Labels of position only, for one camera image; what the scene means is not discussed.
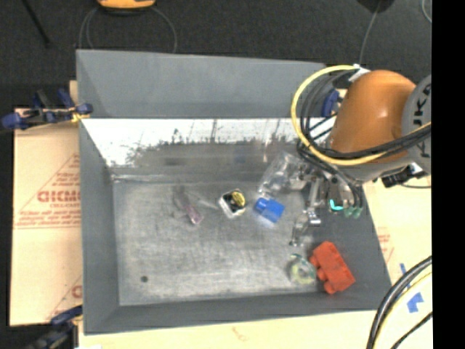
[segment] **black cord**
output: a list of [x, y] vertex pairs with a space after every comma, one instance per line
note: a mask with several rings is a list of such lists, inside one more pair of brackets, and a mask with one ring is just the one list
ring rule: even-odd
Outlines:
[[371, 325], [370, 334], [366, 349], [373, 349], [379, 333], [379, 327], [383, 324], [387, 317], [388, 312], [392, 308], [392, 304], [402, 294], [403, 290], [420, 274], [424, 269], [432, 264], [432, 256], [427, 257], [425, 260], [419, 262], [407, 271], [386, 293], [378, 310], [376, 311], [375, 318]]
[[42, 24], [40, 23], [39, 19], [37, 18], [36, 13], [33, 11], [32, 7], [30, 6], [29, 1], [21, 0], [21, 2], [23, 3], [23, 6], [28, 11], [29, 17], [31, 17], [32, 21], [34, 22], [34, 25], [36, 25], [37, 30], [41, 34], [45, 47], [50, 48], [52, 46], [52, 42], [50, 41], [49, 37], [45, 33], [45, 30], [42, 27]]
[[408, 330], [406, 334], [404, 334], [395, 344], [391, 347], [391, 349], [397, 349], [402, 342], [413, 334], [417, 329], [423, 326], [427, 321], [429, 321], [433, 317], [433, 312], [428, 313], [421, 321], [419, 321], [415, 326]]

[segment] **blue clamp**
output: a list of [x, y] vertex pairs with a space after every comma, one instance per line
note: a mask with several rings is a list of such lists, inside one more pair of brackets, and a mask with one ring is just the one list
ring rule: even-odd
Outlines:
[[254, 209], [271, 222], [277, 222], [284, 212], [284, 206], [274, 199], [259, 198]]
[[50, 321], [52, 329], [43, 334], [36, 341], [27, 346], [35, 349], [56, 349], [61, 348], [66, 340], [71, 340], [73, 348], [77, 343], [78, 327], [71, 321], [73, 318], [82, 315], [82, 305], [71, 308], [55, 316]]
[[334, 110], [334, 106], [337, 104], [339, 99], [339, 92], [335, 89], [330, 91], [323, 101], [323, 106], [321, 108], [321, 116], [323, 118], [328, 118], [331, 116], [331, 111]]
[[69, 121], [75, 114], [83, 116], [94, 111], [94, 108], [89, 103], [75, 105], [64, 88], [59, 88], [57, 95], [61, 104], [53, 105], [45, 93], [41, 89], [38, 90], [33, 96], [32, 108], [26, 110], [23, 114], [9, 113], [3, 116], [1, 125], [5, 129], [27, 129], [42, 124]]

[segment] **bin floor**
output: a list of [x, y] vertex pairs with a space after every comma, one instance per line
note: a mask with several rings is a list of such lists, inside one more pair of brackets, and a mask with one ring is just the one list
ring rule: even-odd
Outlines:
[[[229, 219], [218, 205], [225, 192], [240, 188], [247, 210]], [[292, 227], [304, 208], [301, 192], [281, 196], [286, 206], [273, 224], [253, 210], [256, 182], [185, 185], [192, 205], [203, 215], [198, 225], [174, 202], [176, 185], [115, 182], [119, 298], [121, 305], [312, 291], [286, 275], [293, 253]]]

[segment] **red lego block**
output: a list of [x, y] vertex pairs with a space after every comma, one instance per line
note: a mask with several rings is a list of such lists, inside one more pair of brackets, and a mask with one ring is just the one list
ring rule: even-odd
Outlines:
[[341, 254], [330, 241], [324, 241], [315, 248], [308, 260], [317, 268], [317, 276], [325, 282], [323, 287], [329, 294], [344, 291], [355, 283]]

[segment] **black floor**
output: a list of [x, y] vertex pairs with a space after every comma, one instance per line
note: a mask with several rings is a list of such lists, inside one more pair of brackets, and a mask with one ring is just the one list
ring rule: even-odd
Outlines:
[[[95, 0], [29, 2], [52, 47], [21, 0], [0, 0], [0, 116], [30, 104], [38, 88], [74, 79], [76, 47], [174, 48], [169, 24], [154, 11], [115, 17], [94, 12]], [[175, 27], [178, 53], [361, 63], [416, 83], [432, 72], [432, 0], [424, 10], [422, 0], [159, 0], [156, 8]], [[7, 327], [11, 218], [12, 139], [0, 135], [0, 348], [20, 348], [44, 330]]]

